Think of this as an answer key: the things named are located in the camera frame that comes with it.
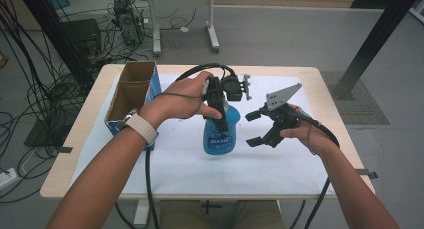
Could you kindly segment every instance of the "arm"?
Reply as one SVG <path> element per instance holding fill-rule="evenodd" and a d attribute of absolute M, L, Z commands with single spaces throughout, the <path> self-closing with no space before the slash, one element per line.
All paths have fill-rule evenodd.
<path fill-rule="evenodd" d="M 302 121 L 298 128 L 283 130 L 280 135 L 298 138 L 321 158 L 350 228 L 399 228 L 342 151 L 323 132 Z"/>
<path fill-rule="evenodd" d="M 210 76 L 212 74 L 202 72 L 194 79 L 174 82 L 165 92 L 200 96 L 203 83 Z M 139 111 L 155 129 L 169 118 L 194 114 L 221 117 L 217 110 L 203 104 L 201 98 L 171 95 L 159 96 Z M 133 129 L 127 127 L 119 132 L 74 182 L 47 228 L 101 228 L 145 145 L 144 138 Z"/>

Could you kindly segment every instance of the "wrist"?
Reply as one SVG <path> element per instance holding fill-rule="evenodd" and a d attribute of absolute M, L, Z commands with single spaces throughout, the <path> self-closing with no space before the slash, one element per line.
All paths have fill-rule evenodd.
<path fill-rule="evenodd" d="M 313 150 L 321 159 L 333 154 L 335 151 L 340 151 L 340 149 L 330 140 L 326 143 L 322 143 L 320 146 L 314 148 Z"/>
<path fill-rule="evenodd" d="M 138 115 L 146 120 L 153 128 L 158 127 L 167 119 L 163 108 L 155 106 L 155 100 L 143 105 L 138 111 Z"/>

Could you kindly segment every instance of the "forearm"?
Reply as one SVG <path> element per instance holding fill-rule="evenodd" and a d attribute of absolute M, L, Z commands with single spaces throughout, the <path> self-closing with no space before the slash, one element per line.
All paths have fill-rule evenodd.
<path fill-rule="evenodd" d="M 331 144 L 317 154 L 324 163 L 350 228 L 398 228 L 339 148 Z"/>
<path fill-rule="evenodd" d="M 63 198 L 48 228 L 100 228 L 145 146 L 131 129 L 118 133 Z"/>

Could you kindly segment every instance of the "watch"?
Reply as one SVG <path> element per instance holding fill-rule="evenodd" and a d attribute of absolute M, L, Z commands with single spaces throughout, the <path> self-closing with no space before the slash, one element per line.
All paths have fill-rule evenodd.
<path fill-rule="evenodd" d="M 158 137 L 159 133 L 155 130 L 155 128 L 150 125 L 149 122 L 144 120 L 141 116 L 138 115 L 138 109 L 132 109 L 125 117 L 120 121 L 117 125 L 118 131 L 121 131 L 126 126 L 130 126 L 134 129 L 138 134 L 140 134 L 144 140 L 147 142 L 147 146 L 152 146 Z"/>

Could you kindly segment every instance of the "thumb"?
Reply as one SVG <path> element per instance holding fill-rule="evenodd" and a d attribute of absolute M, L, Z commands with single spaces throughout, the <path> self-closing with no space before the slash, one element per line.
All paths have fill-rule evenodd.
<path fill-rule="evenodd" d="M 207 106 L 204 103 L 202 103 L 202 105 L 200 106 L 198 114 L 201 114 L 205 117 L 210 117 L 210 118 L 213 118 L 213 119 L 221 119 L 221 117 L 222 117 L 221 113 L 218 110 L 216 110 L 215 108 L 212 108 L 210 106 Z"/>

